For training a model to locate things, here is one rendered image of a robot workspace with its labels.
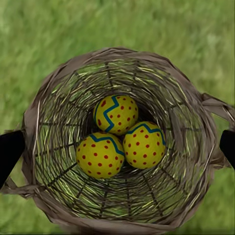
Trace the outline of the wicker basket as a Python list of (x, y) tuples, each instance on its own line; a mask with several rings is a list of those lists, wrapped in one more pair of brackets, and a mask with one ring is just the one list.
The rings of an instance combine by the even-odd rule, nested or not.
[[(118, 61), (126, 61), (123, 63), (125, 66), (110, 65)], [(105, 65), (94, 72), (76, 71), (103, 63)], [(154, 68), (165, 72), (165, 76)], [(132, 76), (132, 79), (122, 75)], [(77, 82), (64, 90), (74, 77)], [(153, 85), (147, 79), (157, 84)], [(158, 125), (164, 133), (165, 142), (170, 134), (169, 141), (174, 144), (172, 148), (168, 145), (165, 147), (162, 160), (152, 168), (141, 170), (124, 161), (122, 170), (116, 175), (97, 180), (85, 175), (81, 169), (74, 169), (77, 161), (76, 157), (71, 156), (69, 147), (73, 146), (75, 155), (77, 146), (86, 137), (88, 121), (93, 117), (95, 106), (102, 99), (115, 94), (131, 97), (139, 110), (148, 113), (148, 118), (143, 112), (143, 117), (138, 113), (137, 121), (149, 121)], [(181, 112), (181, 122), (177, 111)], [(137, 52), (123, 46), (103, 47), (77, 55), (43, 78), (36, 96), (23, 113), (22, 128), (19, 129), (19, 122), (16, 129), (2, 133), (5, 135), (19, 130), (23, 133), (25, 150), (22, 153), (22, 173), (25, 186), (18, 187), (8, 177), (0, 192), (18, 194), (26, 200), (32, 197), (36, 206), (44, 211), (52, 223), (61, 226), (67, 235), (162, 235), (180, 228), (197, 213), (214, 182), (215, 170), (233, 168), (219, 145), (216, 147), (218, 133), (212, 113), (227, 119), (228, 130), (235, 132), (235, 105), (229, 105), (208, 93), (201, 94), (188, 76), (166, 57), (149, 51)], [(48, 115), (50, 119), (44, 122)], [(196, 128), (194, 116), (199, 121), (199, 129)], [(40, 137), (42, 125), (48, 127), (43, 148)], [(185, 144), (187, 131), (194, 133), (190, 150), (186, 149)], [(102, 130), (99, 128), (98, 132)], [(51, 138), (48, 146), (49, 134)], [(122, 142), (123, 136), (116, 137)], [(58, 154), (57, 157), (55, 155), (57, 150), (60, 152), (61, 163)], [(59, 175), (55, 170), (54, 174), (51, 171), (50, 157), (57, 171), (58, 166)], [(65, 162), (66, 170), (62, 161), (65, 157), (68, 158)], [(44, 174), (44, 160), (51, 182)], [(179, 171), (173, 178), (178, 166)], [(200, 167), (204, 170), (198, 179)], [(35, 168), (43, 184), (36, 179)], [(70, 170), (81, 177), (84, 184), (67, 175)], [(211, 179), (208, 183), (209, 175)], [(62, 190), (58, 183), (60, 178), (69, 184), (76, 197)], [(86, 185), (99, 188), (104, 196), (86, 188)], [(177, 187), (176, 192), (158, 204), (159, 196), (155, 197), (171, 185), (172, 188), (166, 193)], [(66, 205), (60, 201), (54, 189)], [(182, 198), (161, 210), (165, 202), (180, 191)], [(80, 201), (80, 194), (100, 208), (84, 205)], [(124, 194), (126, 200), (111, 198)], [(149, 203), (137, 202), (150, 195), (152, 200)], [(153, 202), (152, 206), (145, 208)], [(175, 207), (172, 211), (163, 214), (173, 205)], [(110, 208), (128, 209), (128, 216), (105, 210)], [(149, 213), (155, 208), (158, 212)], [(80, 217), (78, 213), (87, 218)], [(151, 219), (156, 220), (148, 223)], [(137, 220), (145, 222), (133, 222)]]

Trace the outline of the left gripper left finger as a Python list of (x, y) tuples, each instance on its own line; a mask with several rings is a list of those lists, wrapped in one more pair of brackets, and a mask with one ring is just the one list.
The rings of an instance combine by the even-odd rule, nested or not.
[(0, 189), (25, 150), (21, 130), (0, 136)]

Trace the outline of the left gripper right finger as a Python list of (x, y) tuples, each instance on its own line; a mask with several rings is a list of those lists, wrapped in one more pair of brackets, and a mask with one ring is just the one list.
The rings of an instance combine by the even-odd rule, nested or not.
[(219, 141), (219, 148), (235, 169), (235, 132), (224, 130)]

